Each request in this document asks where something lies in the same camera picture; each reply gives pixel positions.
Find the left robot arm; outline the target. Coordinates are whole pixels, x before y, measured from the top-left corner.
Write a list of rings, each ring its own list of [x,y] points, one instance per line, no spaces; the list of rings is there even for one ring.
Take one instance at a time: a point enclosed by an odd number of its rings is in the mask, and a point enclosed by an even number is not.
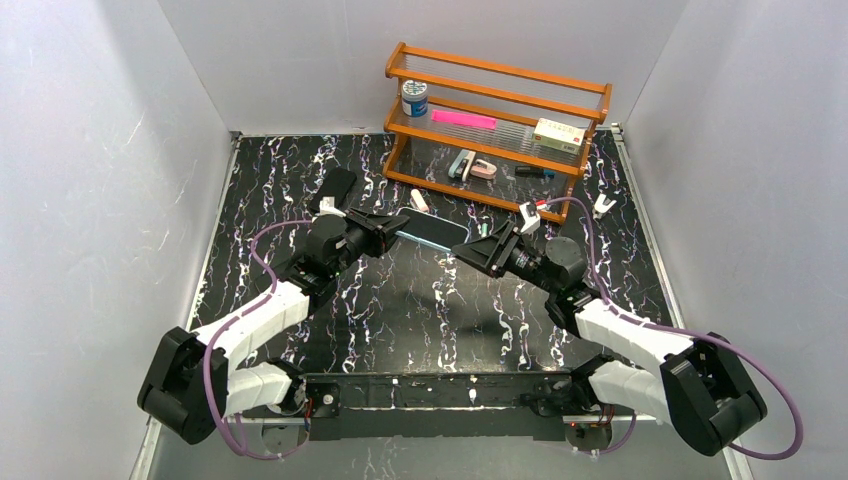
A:
[[[231,427],[242,412],[282,406],[295,374],[281,361],[243,367],[250,353],[289,327],[306,320],[335,294],[338,277],[363,255],[379,258],[408,224],[406,215],[330,209],[306,221],[309,230],[289,260],[272,267],[257,262],[270,284],[253,300],[223,318],[188,331],[166,332],[137,396],[138,407],[195,445],[218,432],[238,455],[245,441]]]

